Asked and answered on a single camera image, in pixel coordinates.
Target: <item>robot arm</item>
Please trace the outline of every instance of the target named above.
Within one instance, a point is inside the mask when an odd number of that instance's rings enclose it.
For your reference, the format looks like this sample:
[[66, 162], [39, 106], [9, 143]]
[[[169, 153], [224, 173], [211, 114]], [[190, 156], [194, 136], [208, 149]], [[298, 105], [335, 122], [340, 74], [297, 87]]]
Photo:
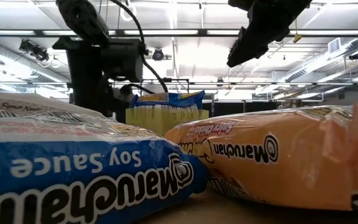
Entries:
[[269, 43], [281, 41], [290, 32], [289, 26], [312, 0], [229, 0], [229, 5], [248, 11], [249, 25], [241, 27], [227, 61], [234, 67], [259, 58]]

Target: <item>yellow package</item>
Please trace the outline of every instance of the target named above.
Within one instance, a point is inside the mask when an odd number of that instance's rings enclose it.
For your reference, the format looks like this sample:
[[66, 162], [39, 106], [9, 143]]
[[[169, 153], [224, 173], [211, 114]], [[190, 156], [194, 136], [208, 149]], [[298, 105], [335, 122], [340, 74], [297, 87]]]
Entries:
[[206, 119], [208, 111], [201, 110], [205, 93], [158, 93], [140, 96], [126, 110], [126, 123], [164, 135], [180, 123]]
[[212, 188], [285, 207], [358, 209], [358, 105], [237, 114], [165, 135], [209, 167]]

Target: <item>ceiling beam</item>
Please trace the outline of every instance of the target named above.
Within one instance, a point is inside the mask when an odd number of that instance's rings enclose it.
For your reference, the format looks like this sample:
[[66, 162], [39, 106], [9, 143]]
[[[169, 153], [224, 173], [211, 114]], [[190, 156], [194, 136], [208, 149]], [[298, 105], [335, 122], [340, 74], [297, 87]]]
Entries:
[[[235, 29], [144, 29], [145, 37], [238, 37]], [[299, 33], [308, 37], [358, 37], [358, 29], [298, 29], [290, 30], [286, 37]], [[110, 37], [139, 37], [139, 31], [133, 29], [110, 30]], [[0, 37], [77, 37], [71, 30], [1, 30]]]

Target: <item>wall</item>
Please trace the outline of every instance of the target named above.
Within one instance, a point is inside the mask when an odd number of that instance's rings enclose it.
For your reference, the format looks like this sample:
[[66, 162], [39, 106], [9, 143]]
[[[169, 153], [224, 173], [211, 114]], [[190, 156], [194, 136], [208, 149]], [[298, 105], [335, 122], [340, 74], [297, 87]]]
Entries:
[[358, 91], [346, 91], [345, 98], [339, 100], [338, 93], [332, 94], [325, 98], [325, 102], [318, 103], [319, 105], [353, 105], [358, 103]]

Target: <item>orange ramen package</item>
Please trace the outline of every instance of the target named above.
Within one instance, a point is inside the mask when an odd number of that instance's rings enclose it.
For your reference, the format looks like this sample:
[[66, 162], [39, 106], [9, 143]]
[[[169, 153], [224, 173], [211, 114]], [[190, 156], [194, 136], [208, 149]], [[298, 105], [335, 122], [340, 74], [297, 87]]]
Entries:
[[358, 209], [358, 104], [236, 114], [166, 135], [224, 195], [285, 207]]

